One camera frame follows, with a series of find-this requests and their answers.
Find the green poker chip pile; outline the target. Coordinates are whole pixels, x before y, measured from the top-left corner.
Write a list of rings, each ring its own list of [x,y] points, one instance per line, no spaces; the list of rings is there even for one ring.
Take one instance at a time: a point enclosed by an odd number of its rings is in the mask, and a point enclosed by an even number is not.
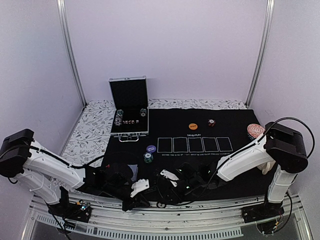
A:
[[[143,159],[145,163],[151,163],[154,159],[153,154],[150,152],[145,152],[143,155]]]

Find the purple small blind button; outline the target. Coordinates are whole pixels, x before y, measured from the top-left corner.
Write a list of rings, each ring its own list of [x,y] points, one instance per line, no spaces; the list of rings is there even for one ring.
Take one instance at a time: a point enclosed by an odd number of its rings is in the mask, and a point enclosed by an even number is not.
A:
[[[157,148],[156,148],[155,145],[148,145],[148,146],[146,147],[146,151],[147,151],[148,153],[154,153],[154,152],[157,151]]]

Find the orange big blind button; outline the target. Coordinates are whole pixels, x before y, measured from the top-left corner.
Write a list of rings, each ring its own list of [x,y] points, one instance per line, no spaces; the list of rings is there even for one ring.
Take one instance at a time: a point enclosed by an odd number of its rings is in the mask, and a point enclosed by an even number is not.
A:
[[[190,123],[190,124],[188,125],[188,128],[189,128],[190,130],[192,130],[192,131],[195,131],[195,130],[198,129],[198,125],[197,125],[196,123]]]

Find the orange black poker chips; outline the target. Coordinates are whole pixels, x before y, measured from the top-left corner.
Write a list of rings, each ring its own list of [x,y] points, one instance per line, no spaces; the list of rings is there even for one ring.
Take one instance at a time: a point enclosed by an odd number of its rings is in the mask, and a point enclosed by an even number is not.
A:
[[[214,127],[215,124],[216,124],[216,121],[214,119],[209,119],[207,121],[207,124],[208,124],[209,127]]]

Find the short poker chip stack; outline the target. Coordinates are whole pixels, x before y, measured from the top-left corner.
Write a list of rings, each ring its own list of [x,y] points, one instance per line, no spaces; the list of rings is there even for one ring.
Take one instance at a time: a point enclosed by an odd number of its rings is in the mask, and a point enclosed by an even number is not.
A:
[[[147,109],[146,108],[142,108],[141,110],[140,110],[140,116],[141,117],[145,117],[147,115]]]

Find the long poker chip stack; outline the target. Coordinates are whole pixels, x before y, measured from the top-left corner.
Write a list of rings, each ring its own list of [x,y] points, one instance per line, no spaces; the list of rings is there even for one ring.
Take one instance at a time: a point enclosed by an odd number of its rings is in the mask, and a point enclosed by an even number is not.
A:
[[[114,124],[116,126],[121,126],[123,123],[123,115],[124,111],[122,109],[118,109],[115,113]]]

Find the blue patterned card deck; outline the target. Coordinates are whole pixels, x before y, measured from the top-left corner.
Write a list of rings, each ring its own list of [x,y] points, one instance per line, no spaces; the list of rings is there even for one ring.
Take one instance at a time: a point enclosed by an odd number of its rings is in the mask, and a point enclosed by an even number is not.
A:
[[[137,181],[137,176],[138,176],[138,165],[137,164],[129,164],[128,165],[132,171],[132,177],[131,177],[131,181],[132,182],[136,182]]]

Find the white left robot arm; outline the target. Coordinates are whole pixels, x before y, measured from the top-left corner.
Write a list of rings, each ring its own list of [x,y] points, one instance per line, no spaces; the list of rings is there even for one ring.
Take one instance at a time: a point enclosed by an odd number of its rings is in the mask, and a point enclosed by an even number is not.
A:
[[[43,147],[28,128],[4,138],[0,147],[0,174],[21,182],[40,196],[51,212],[63,217],[70,217],[76,204],[69,201],[68,191],[52,185],[49,177],[81,193],[119,199],[125,212],[150,206],[142,194],[149,188],[149,181],[133,180],[135,173],[130,164],[74,165]]]

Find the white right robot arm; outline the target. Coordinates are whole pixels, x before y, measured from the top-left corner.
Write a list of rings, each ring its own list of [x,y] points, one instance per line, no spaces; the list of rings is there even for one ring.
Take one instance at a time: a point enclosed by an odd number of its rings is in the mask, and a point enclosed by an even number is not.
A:
[[[301,132],[269,122],[252,142],[212,163],[184,162],[176,171],[162,170],[156,187],[158,204],[178,206],[265,194],[267,200],[258,213],[269,218],[297,174],[307,168],[308,158]]]

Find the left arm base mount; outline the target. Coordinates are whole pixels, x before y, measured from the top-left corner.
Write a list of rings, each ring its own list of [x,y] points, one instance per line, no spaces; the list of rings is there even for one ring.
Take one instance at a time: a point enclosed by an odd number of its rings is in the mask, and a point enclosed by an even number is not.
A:
[[[62,217],[63,220],[74,220],[88,223],[92,213],[91,204],[87,201],[78,200],[70,202],[69,193],[61,195],[57,204],[48,204],[48,212],[54,216]]]

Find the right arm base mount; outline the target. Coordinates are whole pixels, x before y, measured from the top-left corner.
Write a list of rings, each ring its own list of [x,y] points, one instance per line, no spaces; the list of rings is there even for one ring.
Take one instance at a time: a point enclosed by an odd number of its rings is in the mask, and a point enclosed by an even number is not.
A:
[[[261,221],[284,214],[283,202],[271,203],[267,199],[260,204],[241,208],[241,216],[245,223]]]

